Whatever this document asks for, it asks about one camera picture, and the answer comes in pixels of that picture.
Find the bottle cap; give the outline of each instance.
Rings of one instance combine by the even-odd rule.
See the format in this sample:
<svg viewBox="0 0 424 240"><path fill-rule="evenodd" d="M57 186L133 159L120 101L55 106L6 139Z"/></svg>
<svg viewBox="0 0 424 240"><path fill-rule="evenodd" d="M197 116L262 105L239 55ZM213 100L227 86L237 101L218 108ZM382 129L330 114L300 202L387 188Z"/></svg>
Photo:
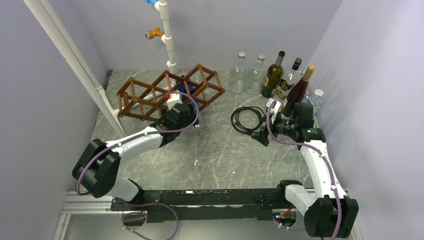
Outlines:
<svg viewBox="0 0 424 240"><path fill-rule="evenodd" d="M324 95L324 92L321 89L315 89L315 91L313 91L312 96L314 98L318 98L318 97L322 97Z"/></svg>
<svg viewBox="0 0 424 240"><path fill-rule="evenodd" d="M238 57L241 58L241 59L245 59L246 53L244 53L243 51L241 51L241 52L238 53Z"/></svg>
<svg viewBox="0 0 424 240"><path fill-rule="evenodd" d="M265 60L265 55L263 55L263 54L259 54L259 55L257 56L257 59L258 59L259 61L263 61L263 60Z"/></svg>
<svg viewBox="0 0 424 240"><path fill-rule="evenodd" d="M296 58L296 60L294 61L294 63L293 63L293 66L291 67L291 69L293 69L293 70L298 70L299 69L299 67L301 66L301 64L302 64L302 59L301 58Z"/></svg>
<svg viewBox="0 0 424 240"><path fill-rule="evenodd" d="M315 65L312 65L312 64L309 65L307 67L305 74L303 75L303 79L309 81L314 71L315 71Z"/></svg>

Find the dark wine bottle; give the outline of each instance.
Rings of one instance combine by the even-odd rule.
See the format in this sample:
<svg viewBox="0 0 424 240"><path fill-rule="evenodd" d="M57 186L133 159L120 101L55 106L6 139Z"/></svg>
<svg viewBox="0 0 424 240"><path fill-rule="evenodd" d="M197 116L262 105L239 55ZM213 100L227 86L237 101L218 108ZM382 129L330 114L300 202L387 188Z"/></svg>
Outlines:
<svg viewBox="0 0 424 240"><path fill-rule="evenodd" d="M263 85L260 93L265 98L272 98L276 93L278 83L280 82L281 76L283 75L283 67L281 63L286 55L284 51L279 51L275 64L268 67L265 77L263 78Z"/></svg>
<svg viewBox="0 0 424 240"><path fill-rule="evenodd" d="M308 87L309 79L315 71L315 65L309 65L302 79L291 89L288 93L287 98L282 104L282 114L287 118L293 116L295 110L295 104L300 103L305 96L306 88Z"/></svg>

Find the coiled black cable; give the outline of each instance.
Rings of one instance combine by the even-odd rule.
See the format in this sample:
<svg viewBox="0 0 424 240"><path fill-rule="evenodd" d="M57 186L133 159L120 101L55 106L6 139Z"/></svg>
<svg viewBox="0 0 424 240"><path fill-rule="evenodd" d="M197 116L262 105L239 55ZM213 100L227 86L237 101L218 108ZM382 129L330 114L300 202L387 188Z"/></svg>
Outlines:
<svg viewBox="0 0 424 240"><path fill-rule="evenodd" d="M259 118L259 123L254 128L245 127L240 123L239 115L243 111L252 111ZM264 123L264 116L265 116L265 112L260 107L257 107L257 106L242 106L242 107L239 107L236 110L234 110L234 112L232 112L232 114L231 114L231 124L232 124L232 127L237 132L239 132L241 134L252 135L252 133L255 132L256 130L258 130L262 126L262 123Z"/></svg>

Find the clear glass bottle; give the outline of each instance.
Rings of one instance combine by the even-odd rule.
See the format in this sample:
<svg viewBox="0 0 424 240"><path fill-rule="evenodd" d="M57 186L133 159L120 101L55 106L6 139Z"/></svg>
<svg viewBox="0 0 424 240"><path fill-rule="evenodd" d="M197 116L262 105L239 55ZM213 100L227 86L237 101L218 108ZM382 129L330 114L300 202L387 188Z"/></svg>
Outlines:
<svg viewBox="0 0 424 240"><path fill-rule="evenodd" d="M245 57L246 53L242 51L238 53L237 64L229 74L229 80L231 81L229 84L229 89L231 92L236 94L243 92L245 89L245 70L243 69Z"/></svg>
<svg viewBox="0 0 424 240"><path fill-rule="evenodd" d="M250 94L258 94L261 92L261 85L264 79L265 71L262 71L265 55L259 54L257 56L256 64L253 69L250 69L246 76L246 91Z"/></svg>
<svg viewBox="0 0 424 240"><path fill-rule="evenodd" d="M315 89L312 94L309 94L302 99L302 103L312 104L314 116L318 109L320 109L320 107L325 103L323 95L324 92L321 89Z"/></svg>
<svg viewBox="0 0 424 240"><path fill-rule="evenodd" d="M292 90L292 88L302 79L301 72L298 71L301 64L302 59L296 58L291 69L284 71L282 74L281 81L279 82L276 91L280 99L286 99L290 90Z"/></svg>

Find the empty glass bottle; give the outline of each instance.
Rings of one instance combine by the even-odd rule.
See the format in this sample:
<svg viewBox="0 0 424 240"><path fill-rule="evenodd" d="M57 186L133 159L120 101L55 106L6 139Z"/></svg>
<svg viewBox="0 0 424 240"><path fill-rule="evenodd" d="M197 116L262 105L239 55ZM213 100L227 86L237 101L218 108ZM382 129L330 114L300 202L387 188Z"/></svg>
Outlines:
<svg viewBox="0 0 424 240"><path fill-rule="evenodd" d="M235 67L231 70L229 74L229 89L233 93L241 93L245 89L245 70L243 69L243 63L245 62L246 53L239 52L238 60Z"/></svg>
<svg viewBox="0 0 424 240"><path fill-rule="evenodd" d="M246 76L246 91L250 94L261 92L261 85L264 79L265 71L262 71L265 55L259 54L253 69L249 69Z"/></svg>
<svg viewBox="0 0 424 240"><path fill-rule="evenodd" d="M315 89L312 94L309 94L302 99L302 103L312 104L314 116L318 109L325 103L323 95L324 92L321 89Z"/></svg>

